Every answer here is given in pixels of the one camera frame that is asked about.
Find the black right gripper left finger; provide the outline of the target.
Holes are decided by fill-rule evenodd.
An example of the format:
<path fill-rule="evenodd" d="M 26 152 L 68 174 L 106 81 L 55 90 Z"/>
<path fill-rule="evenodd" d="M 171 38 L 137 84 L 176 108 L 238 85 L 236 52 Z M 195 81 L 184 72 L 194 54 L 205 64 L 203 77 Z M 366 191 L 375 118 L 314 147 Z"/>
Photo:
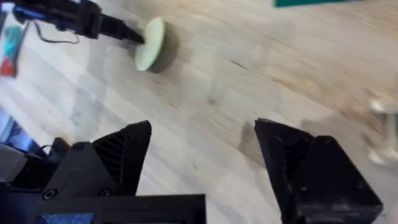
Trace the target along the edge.
<path fill-rule="evenodd" d="M 152 126 L 145 120 L 92 142 L 69 145 L 55 138 L 50 159 L 57 170 L 42 198 L 135 195 L 151 134 Z"/>

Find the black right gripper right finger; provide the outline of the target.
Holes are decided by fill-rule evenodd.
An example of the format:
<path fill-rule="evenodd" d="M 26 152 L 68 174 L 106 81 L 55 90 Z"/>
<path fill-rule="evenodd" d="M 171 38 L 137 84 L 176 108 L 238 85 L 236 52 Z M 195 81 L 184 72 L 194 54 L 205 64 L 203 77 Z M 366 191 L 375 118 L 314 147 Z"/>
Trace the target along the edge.
<path fill-rule="evenodd" d="M 333 136 L 255 121 L 282 223 L 373 223 L 384 204 Z"/>

